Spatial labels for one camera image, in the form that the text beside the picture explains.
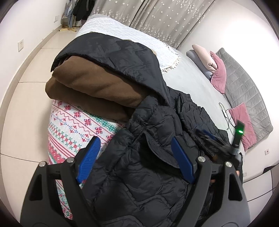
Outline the right hand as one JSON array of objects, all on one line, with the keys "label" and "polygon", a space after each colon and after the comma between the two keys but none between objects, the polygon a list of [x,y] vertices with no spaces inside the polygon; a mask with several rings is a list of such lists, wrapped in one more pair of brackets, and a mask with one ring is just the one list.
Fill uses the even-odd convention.
[{"label": "right hand", "polygon": [[[213,161],[218,162],[218,156],[217,155],[214,155]],[[236,170],[236,173],[237,173],[238,176],[240,176],[240,172],[238,170]],[[216,181],[215,179],[211,179],[210,183],[213,184],[215,181]]]}]

